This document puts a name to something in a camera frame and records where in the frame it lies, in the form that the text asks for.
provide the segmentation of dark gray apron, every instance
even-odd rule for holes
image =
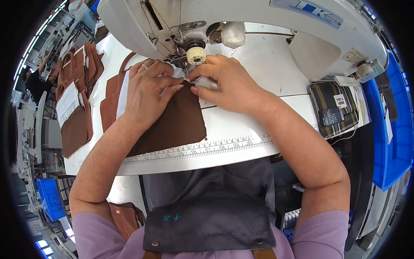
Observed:
[[[186,183],[179,183],[180,174]],[[166,205],[148,213],[145,250],[177,254],[276,246],[270,228],[275,212],[273,170],[268,158],[151,176],[150,196],[158,190],[158,199],[152,198],[151,203],[164,201]],[[170,180],[181,190],[163,189]]]

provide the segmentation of apron strap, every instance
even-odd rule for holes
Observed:
[[[145,254],[144,254],[144,257],[142,259],[161,259],[161,255],[162,255],[162,253],[160,253],[160,252],[145,250]]]
[[[277,259],[271,247],[252,250],[255,259]]]
[[[255,259],[277,259],[273,249],[270,247],[265,249],[252,250],[252,253]],[[161,259],[161,255],[162,253],[160,252],[146,250],[142,259]]]

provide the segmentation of snap button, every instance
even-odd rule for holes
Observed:
[[[256,244],[263,244],[264,240],[262,238],[258,238],[255,240]]]

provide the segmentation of hand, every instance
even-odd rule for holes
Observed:
[[[128,97],[123,116],[146,131],[164,112],[173,95],[183,88],[183,78],[173,78],[174,69],[161,61],[146,60],[130,68]]]
[[[219,90],[195,86],[191,92],[228,111],[256,117],[271,110],[277,98],[257,85],[235,58],[208,55],[206,61],[197,65],[187,77],[192,79],[200,75],[216,80]]]

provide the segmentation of white table surface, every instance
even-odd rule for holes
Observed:
[[[286,37],[274,34],[247,34],[246,44],[240,48],[233,50],[222,44],[207,45],[206,53],[212,55],[220,53],[238,59],[261,87],[280,96],[317,129],[318,120],[312,106],[311,96],[308,94],[309,81],[299,70],[290,54]],[[78,149],[68,159],[65,158],[66,173],[70,175],[78,173],[83,160],[103,134],[99,106],[105,98],[106,81],[118,74],[121,63],[131,52],[112,35],[108,35],[99,42],[96,48],[98,53],[105,53],[102,58],[105,70],[89,98],[94,135],[89,143]],[[143,56],[136,55],[128,62],[127,67],[145,59]],[[364,105],[365,101],[363,97],[361,99],[361,94],[355,94],[355,96],[359,98],[357,104],[360,110],[360,104]],[[209,106],[203,100],[200,100],[200,104],[202,107]],[[251,117],[225,111],[219,107],[203,109],[202,114],[207,129],[207,140],[127,158],[121,165],[118,175],[199,169],[279,153],[262,126]],[[358,127],[366,123],[368,122],[361,119],[360,112]],[[240,146],[236,147],[236,139],[239,140],[237,144]],[[168,159],[156,159],[166,156]]]

